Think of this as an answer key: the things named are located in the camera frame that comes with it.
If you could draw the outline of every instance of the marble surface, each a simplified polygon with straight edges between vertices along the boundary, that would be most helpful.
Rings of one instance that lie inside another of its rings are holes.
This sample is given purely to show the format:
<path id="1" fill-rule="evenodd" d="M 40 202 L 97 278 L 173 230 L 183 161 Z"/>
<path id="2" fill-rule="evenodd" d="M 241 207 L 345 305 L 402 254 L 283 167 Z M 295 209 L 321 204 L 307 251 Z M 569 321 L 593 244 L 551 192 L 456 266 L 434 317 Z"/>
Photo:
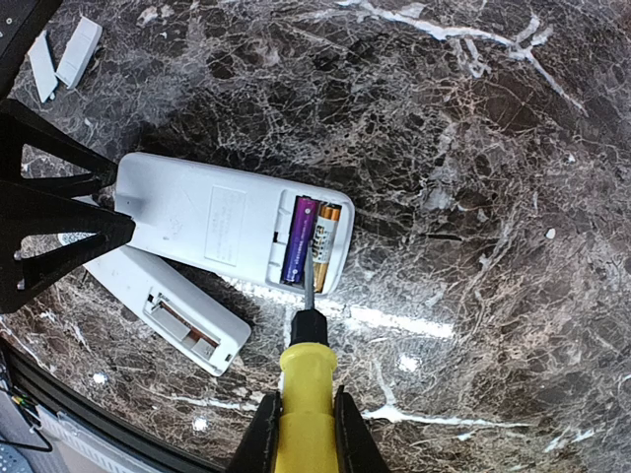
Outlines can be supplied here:
<path id="1" fill-rule="evenodd" d="M 319 308 L 392 471 L 631 471 L 626 1 L 67 0 L 57 59 L 82 14 L 105 32 L 79 88 L 42 105 L 26 64 L 13 93 L 62 130 L 115 161 L 150 151 L 353 199 Z M 72 171 L 32 150 L 24 169 Z M 252 326 L 220 378 L 82 269 L 0 331 L 225 465 L 300 301 L 176 268 Z"/>

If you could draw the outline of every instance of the empty battery compartment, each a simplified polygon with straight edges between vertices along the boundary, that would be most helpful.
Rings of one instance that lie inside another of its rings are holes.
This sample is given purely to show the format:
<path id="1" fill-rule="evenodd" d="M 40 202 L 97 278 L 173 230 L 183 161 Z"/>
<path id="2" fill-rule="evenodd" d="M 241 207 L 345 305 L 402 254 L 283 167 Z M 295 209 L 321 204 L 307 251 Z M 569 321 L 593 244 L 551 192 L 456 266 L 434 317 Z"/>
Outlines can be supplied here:
<path id="1" fill-rule="evenodd" d="M 158 291 L 152 290 L 149 293 L 143 312 L 184 348 L 205 362 L 210 361 L 221 343 L 217 336 L 204 333 L 195 327 L 185 312 Z"/>
<path id="2" fill-rule="evenodd" d="M 296 293 L 302 293 L 303 281 L 298 284 L 287 284 L 283 281 L 283 267 L 290 249 L 291 231 L 294 223 L 297 199 L 299 197 L 307 197 L 318 201 L 320 206 L 316 209 L 313 231 L 317 226 L 317 217 L 322 204 L 335 206 L 339 212 L 339 221 L 336 224 L 336 232 L 331 245 L 330 260 L 325 270 L 326 278 L 322 290 L 322 294 L 328 293 L 334 288 L 339 281 L 343 262 L 346 259 L 348 251 L 348 243 L 350 242 L 351 231 L 354 220 L 354 207 L 350 200 L 343 201 L 336 199 L 338 193 L 320 192 L 296 192 L 293 190 L 285 190 L 281 194 L 273 241 L 271 244 L 267 284 L 277 286 L 284 290 L 290 290 Z"/>

